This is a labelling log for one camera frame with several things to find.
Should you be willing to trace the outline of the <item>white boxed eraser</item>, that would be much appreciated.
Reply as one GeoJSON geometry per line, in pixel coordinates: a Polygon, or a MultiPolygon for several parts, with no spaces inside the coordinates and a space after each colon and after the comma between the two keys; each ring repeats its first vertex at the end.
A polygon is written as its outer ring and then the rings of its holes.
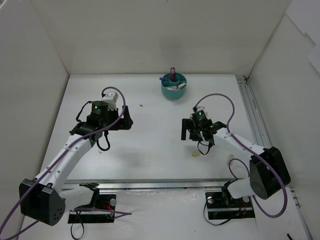
{"type": "Polygon", "coordinates": [[[169,86],[169,87],[167,87],[167,89],[170,91],[177,91],[178,90],[178,88],[176,86],[169,86]]]}

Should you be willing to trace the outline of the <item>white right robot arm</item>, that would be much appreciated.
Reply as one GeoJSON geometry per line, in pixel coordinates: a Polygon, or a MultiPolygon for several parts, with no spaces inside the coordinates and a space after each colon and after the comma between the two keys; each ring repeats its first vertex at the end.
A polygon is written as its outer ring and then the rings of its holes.
{"type": "Polygon", "coordinates": [[[233,206],[240,198],[257,196],[263,200],[282,189],[275,174],[284,186],[291,182],[280,150],[276,147],[266,148],[254,144],[237,134],[227,130],[227,125],[208,119],[203,110],[191,114],[190,118],[182,119],[181,139],[196,142],[208,142],[208,146],[219,146],[239,157],[249,167],[249,176],[244,179],[227,183],[221,193],[221,200],[227,206],[233,206]]]}

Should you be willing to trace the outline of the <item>white blue correction tape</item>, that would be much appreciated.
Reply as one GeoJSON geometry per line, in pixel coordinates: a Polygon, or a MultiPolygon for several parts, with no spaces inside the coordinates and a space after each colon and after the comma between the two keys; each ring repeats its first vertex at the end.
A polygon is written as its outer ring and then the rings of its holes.
{"type": "Polygon", "coordinates": [[[169,79],[168,78],[166,78],[166,77],[160,77],[159,78],[159,80],[163,83],[163,82],[168,82],[169,81],[169,79]]]}

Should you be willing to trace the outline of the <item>red gel pen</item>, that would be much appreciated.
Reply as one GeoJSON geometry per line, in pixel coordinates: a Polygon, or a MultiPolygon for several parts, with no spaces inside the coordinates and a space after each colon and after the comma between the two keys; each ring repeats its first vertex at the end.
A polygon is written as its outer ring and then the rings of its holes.
{"type": "Polygon", "coordinates": [[[171,68],[170,68],[170,77],[171,77],[171,80],[173,81],[173,79],[172,79],[172,71],[175,71],[175,68],[174,68],[174,67],[171,67],[171,68]]]}

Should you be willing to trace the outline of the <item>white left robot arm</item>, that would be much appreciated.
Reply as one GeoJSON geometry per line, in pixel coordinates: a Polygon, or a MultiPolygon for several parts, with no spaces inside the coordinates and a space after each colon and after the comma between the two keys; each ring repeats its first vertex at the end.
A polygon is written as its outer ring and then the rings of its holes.
{"type": "Polygon", "coordinates": [[[109,131],[129,130],[133,125],[129,108],[111,109],[106,101],[91,102],[86,121],[79,121],[52,162],[34,179],[24,179],[19,186],[20,211],[49,226],[56,225],[63,214],[84,207],[94,210],[100,204],[98,184],[83,183],[63,191],[63,185],[81,158],[109,131]]]}

